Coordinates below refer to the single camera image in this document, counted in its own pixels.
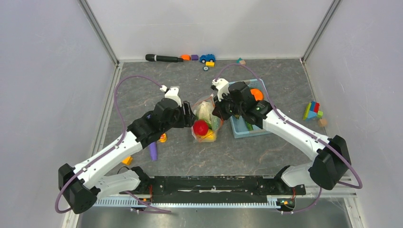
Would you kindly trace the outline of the red apple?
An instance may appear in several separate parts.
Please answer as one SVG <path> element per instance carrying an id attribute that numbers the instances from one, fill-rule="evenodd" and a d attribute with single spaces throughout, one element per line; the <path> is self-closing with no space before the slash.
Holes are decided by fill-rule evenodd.
<path id="1" fill-rule="evenodd" d="M 208 124 L 204 120 L 195 121 L 192 129 L 196 136 L 205 136 L 210 130 Z"/>

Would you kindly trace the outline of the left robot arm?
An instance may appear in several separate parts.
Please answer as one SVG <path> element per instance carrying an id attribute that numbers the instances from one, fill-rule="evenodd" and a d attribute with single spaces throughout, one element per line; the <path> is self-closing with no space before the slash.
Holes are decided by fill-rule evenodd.
<path id="1" fill-rule="evenodd" d="M 145 193 L 150 188 L 150 178 L 140 167 L 107 176 L 106 174 L 124 158 L 133 155 L 160 139 L 172 128 L 192 127 L 196 116 L 188 101 L 182 105 L 164 98 L 153 110 L 134 120 L 114 143 L 91 158 L 70 166 L 62 165 L 58 170 L 58 187 L 75 214 L 90 209 L 98 199 L 121 192 Z"/>

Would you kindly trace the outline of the clear zip top bag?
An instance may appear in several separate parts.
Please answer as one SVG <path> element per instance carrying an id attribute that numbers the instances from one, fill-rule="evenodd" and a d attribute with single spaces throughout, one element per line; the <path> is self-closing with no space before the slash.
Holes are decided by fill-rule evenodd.
<path id="1" fill-rule="evenodd" d="M 212 143 L 217 140 L 218 131 L 223 125 L 223 120 L 213 115 L 215 108 L 214 94 L 200 98 L 192 105 L 192 111 L 196 121 L 191 128 L 192 136 L 199 143 Z"/>

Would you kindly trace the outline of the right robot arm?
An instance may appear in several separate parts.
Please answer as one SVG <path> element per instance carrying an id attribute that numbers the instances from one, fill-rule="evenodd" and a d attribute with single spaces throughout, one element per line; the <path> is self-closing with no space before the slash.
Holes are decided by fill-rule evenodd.
<path id="1" fill-rule="evenodd" d="M 316 133 L 288 118 L 266 99 L 256 100 L 250 87 L 239 81 L 230 84 L 223 78 L 212 81 L 213 115 L 228 120 L 239 115 L 248 123 L 273 133 L 301 150 L 311 161 L 299 166 L 286 166 L 276 175 L 277 192 L 286 194 L 297 185 L 313 182 L 332 190 L 351 164 L 344 138 Z"/>

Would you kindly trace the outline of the yellow bell pepper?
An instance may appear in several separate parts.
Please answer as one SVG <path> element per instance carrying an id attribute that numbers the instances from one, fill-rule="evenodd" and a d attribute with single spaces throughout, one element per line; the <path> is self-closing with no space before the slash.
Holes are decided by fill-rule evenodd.
<path id="1" fill-rule="evenodd" d="M 198 136 L 198 140 L 202 143 L 215 142 L 217 140 L 217 133 L 212 129 L 209 129 L 205 135 Z"/>

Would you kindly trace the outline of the green white cabbage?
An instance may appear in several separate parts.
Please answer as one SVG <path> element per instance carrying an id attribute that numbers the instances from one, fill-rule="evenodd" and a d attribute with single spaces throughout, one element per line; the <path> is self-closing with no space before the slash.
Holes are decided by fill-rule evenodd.
<path id="1" fill-rule="evenodd" d="M 196 108 L 196 116 L 199 120 L 204 120 L 210 129 L 216 131 L 221 125 L 219 117 L 213 115 L 214 106 L 211 102 L 202 101 Z"/>

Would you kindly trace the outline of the light blue plastic basket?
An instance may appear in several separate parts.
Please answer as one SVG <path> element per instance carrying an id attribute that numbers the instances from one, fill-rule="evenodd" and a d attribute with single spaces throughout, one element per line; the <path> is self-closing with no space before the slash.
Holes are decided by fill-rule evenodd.
<path id="1" fill-rule="evenodd" d="M 261 92 L 263 92 L 263 90 L 265 89 L 264 81 L 262 79 L 249 79 L 244 80 L 244 82 L 251 89 L 258 89 Z M 255 125 L 249 124 L 243 119 L 242 116 L 238 118 L 232 116 L 229 120 L 235 139 L 271 134 L 271 132 L 260 129 Z"/>

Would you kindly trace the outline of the orange fruit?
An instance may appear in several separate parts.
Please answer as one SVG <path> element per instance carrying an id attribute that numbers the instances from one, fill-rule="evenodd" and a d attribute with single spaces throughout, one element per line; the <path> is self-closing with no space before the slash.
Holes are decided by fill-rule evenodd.
<path id="1" fill-rule="evenodd" d="M 260 91 L 257 88 L 251 88 L 250 89 L 251 94 L 254 96 L 255 100 L 258 101 L 262 101 L 264 100 L 264 94 L 262 93 L 262 91 Z"/>

